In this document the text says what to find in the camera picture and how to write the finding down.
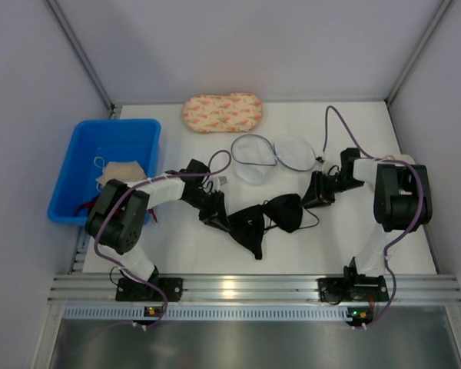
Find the black bra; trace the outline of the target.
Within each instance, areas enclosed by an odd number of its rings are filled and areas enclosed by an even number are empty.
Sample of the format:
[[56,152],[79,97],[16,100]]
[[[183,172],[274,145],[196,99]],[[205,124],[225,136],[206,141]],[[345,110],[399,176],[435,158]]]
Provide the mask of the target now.
[[228,216],[228,220],[229,235],[247,249],[255,260],[263,258],[262,242],[268,231],[280,229],[291,234],[320,224],[320,219],[301,205],[298,194],[282,194],[234,212]]

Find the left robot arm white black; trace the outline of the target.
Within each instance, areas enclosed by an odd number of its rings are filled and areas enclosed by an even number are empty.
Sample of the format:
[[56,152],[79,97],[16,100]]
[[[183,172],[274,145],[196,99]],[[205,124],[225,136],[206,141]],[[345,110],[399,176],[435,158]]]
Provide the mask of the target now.
[[213,175],[208,165],[192,159],[185,169],[167,171],[156,178],[135,182],[111,179],[101,190],[85,224],[86,232],[94,239],[94,253],[150,294],[162,294],[158,269],[138,244],[146,214],[161,204],[183,201],[198,210],[200,222],[229,231],[224,193],[204,189],[204,180]]

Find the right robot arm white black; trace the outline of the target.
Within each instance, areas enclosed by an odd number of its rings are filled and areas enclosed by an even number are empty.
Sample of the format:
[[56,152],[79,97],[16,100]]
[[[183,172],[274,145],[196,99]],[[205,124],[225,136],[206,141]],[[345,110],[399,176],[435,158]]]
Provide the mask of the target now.
[[425,165],[400,158],[362,158],[359,149],[347,148],[340,153],[337,173],[312,173],[301,205],[306,209],[326,207],[335,202],[336,194],[364,185],[373,187],[376,226],[346,271],[377,278],[384,274],[395,244],[431,220],[431,189]]

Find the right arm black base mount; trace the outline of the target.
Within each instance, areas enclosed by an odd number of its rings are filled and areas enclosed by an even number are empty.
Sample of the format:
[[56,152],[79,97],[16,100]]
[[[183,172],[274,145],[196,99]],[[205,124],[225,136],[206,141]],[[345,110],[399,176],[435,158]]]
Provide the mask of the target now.
[[318,281],[320,301],[332,305],[343,302],[388,302],[384,277],[329,277]]

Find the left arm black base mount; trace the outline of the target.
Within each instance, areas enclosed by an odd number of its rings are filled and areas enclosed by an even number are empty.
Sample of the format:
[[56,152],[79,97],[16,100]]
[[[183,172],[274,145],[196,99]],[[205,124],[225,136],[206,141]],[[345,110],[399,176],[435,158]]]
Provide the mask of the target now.
[[[165,294],[169,302],[178,302],[182,296],[183,282],[182,278],[158,278],[156,286]],[[118,280],[114,299],[119,302],[163,301],[162,295],[155,289],[127,277]]]

